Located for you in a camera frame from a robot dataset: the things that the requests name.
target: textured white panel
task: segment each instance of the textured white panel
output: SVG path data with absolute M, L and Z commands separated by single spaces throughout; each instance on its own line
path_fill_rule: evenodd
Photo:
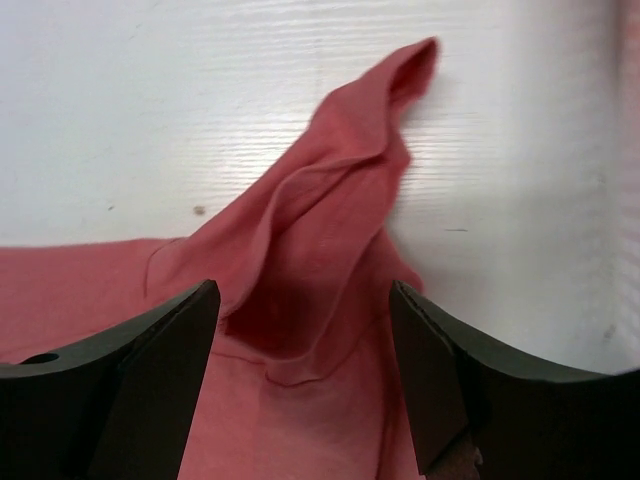
M 551 359 L 640 364 L 637 318 L 613 308 L 615 13 L 610 0 L 4 0 L 0 242 L 188 234 L 329 90 L 437 35 L 391 219 L 430 295 Z

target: dark speck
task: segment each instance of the dark speck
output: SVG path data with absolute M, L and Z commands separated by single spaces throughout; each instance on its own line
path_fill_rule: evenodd
M 604 338 L 605 342 L 611 340 L 613 335 L 616 333 L 617 328 L 618 327 L 616 327 L 615 325 L 611 325 L 609 328 L 607 328 L 607 330 L 604 332 L 604 335 L 602 335 L 602 338 Z

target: crumpled cloth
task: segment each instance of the crumpled cloth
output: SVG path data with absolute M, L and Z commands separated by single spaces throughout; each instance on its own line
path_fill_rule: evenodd
M 394 279 L 422 285 L 384 225 L 410 160 L 398 123 L 437 49 L 402 48 L 330 93 L 262 178 L 187 238 L 0 249 L 0 361 L 210 278 L 220 324 L 180 479 L 418 478 L 388 292 Z

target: cloth fold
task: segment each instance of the cloth fold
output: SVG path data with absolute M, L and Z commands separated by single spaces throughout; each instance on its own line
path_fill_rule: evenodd
M 410 160 L 400 116 L 437 50 L 404 47 L 329 94 L 298 141 L 187 238 L 0 249 L 0 361 L 211 278 L 220 326 L 181 479 L 417 478 L 387 298 L 393 280 L 422 285 L 384 222 Z

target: white surface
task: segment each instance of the white surface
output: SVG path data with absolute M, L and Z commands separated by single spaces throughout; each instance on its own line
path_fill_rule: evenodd
M 437 35 L 443 58 L 406 122 L 414 165 L 391 221 L 431 297 L 547 358 L 638 365 L 638 321 L 612 287 L 614 4 L 4 0 L 0 241 L 189 234 L 324 94 Z

